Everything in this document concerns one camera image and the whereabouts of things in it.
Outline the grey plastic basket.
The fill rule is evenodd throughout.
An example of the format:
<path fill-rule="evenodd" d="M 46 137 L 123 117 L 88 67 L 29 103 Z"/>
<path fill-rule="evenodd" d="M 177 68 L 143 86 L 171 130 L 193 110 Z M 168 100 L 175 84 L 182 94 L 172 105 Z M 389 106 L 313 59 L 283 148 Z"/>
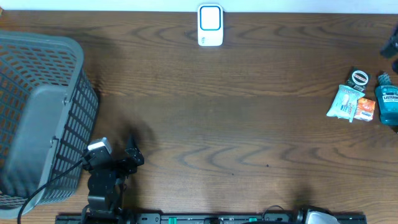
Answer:
<path fill-rule="evenodd" d="M 73 39 L 1 32 L 1 218 L 67 199 L 98 97 Z"/>

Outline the white barcode scanner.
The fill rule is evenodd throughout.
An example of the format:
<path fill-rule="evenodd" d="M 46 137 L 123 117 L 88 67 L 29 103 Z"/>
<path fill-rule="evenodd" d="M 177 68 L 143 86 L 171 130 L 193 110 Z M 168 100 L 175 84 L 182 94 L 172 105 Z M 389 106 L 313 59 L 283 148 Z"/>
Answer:
<path fill-rule="evenodd" d="M 197 10 L 197 39 L 202 47 L 223 43 L 223 8 L 219 4 L 201 4 Z"/>

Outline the orange tissue packet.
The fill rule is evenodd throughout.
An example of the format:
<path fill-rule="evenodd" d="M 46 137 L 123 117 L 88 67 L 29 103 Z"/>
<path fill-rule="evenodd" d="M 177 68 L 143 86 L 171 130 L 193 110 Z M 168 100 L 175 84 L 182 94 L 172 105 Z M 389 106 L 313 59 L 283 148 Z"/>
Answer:
<path fill-rule="evenodd" d="M 363 121 L 372 121 L 375 107 L 376 107 L 375 101 L 369 100 L 367 98 L 360 98 L 358 100 L 354 119 L 359 119 Z"/>

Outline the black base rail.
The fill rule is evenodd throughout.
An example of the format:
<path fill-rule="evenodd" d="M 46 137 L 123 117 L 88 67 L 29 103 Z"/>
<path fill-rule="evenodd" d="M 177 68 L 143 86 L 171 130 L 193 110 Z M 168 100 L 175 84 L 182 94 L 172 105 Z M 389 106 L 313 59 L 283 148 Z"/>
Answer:
<path fill-rule="evenodd" d="M 343 224 L 367 224 L 365 215 L 336 215 L 336 219 L 339 223 Z M 287 213 L 268 213 L 262 218 L 260 214 L 249 214 L 249 215 L 176 215 L 166 214 L 161 215 L 159 213 L 137 213 L 126 223 L 136 224 L 208 224 L 208 223 L 220 223 L 220 224 L 238 224 L 238 223 L 299 223 L 294 220 L 293 215 Z M 82 223 L 81 215 L 58 215 L 55 217 L 56 224 L 74 224 Z M 84 223 L 118 223 L 117 221 L 96 221 L 87 215 Z"/>

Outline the green square box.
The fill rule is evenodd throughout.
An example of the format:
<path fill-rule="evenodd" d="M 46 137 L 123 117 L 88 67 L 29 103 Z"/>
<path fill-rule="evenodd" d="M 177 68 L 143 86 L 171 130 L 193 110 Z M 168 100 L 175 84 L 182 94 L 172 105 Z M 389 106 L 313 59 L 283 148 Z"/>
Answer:
<path fill-rule="evenodd" d="M 370 79 L 370 74 L 356 67 L 353 67 L 349 72 L 348 79 L 345 82 L 345 85 L 364 93 L 368 87 Z"/>

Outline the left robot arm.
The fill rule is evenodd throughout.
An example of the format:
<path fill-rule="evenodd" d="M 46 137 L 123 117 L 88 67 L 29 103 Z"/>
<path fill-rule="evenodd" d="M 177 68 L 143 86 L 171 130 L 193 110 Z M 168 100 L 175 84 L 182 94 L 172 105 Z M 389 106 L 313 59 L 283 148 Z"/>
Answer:
<path fill-rule="evenodd" d="M 144 164 L 144 157 L 134 138 L 126 144 L 126 157 L 114 159 L 107 138 L 92 141 L 82 158 L 82 168 L 90 173 L 88 205 L 81 213 L 81 223 L 135 223 L 134 214 L 123 209 L 125 180 Z"/>

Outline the light blue wipes packet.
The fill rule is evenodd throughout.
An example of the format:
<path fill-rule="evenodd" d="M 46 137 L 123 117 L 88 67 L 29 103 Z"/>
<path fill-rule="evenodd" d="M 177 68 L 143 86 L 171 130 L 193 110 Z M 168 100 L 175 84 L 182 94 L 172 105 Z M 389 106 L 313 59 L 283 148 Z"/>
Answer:
<path fill-rule="evenodd" d="M 358 100 L 365 94 L 347 85 L 339 85 L 338 92 L 327 112 L 328 117 L 347 119 L 353 122 Z"/>

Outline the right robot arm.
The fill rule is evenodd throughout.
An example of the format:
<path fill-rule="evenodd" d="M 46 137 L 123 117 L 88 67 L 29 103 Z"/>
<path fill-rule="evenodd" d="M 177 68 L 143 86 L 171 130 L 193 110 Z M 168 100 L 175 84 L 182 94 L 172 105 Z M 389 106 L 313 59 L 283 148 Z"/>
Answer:
<path fill-rule="evenodd" d="M 384 58 L 391 58 L 397 54 L 397 30 L 391 35 L 380 54 Z M 384 72 L 377 77 L 378 86 L 375 89 L 377 102 L 379 103 L 380 120 L 382 124 L 390 126 L 397 131 L 397 86 L 392 84 L 390 76 Z M 333 101 L 327 116 L 336 116 L 338 118 L 353 119 L 353 114 L 343 112 L 341 94 L 347 90 L 348 86 L 339 87 L 338 94 Z M 340 221 L 330 212 L 320 208 L 306 208 L 300 210 L 296 220 L 297 223 L 304 224 L 340 224 Z"/>

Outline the teal mouthwash bottle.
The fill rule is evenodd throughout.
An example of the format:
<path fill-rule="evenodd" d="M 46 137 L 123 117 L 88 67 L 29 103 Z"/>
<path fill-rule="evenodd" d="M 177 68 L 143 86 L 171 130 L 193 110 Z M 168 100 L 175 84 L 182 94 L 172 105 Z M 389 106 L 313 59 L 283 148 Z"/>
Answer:
<path fill-rule="evenodd" d="M 382 124 L 397 126 L 397 86 L 392 84 L 388 73 L 383 72 L 377 77 L 378 86 L 375 89 L 379 104 Z"/>

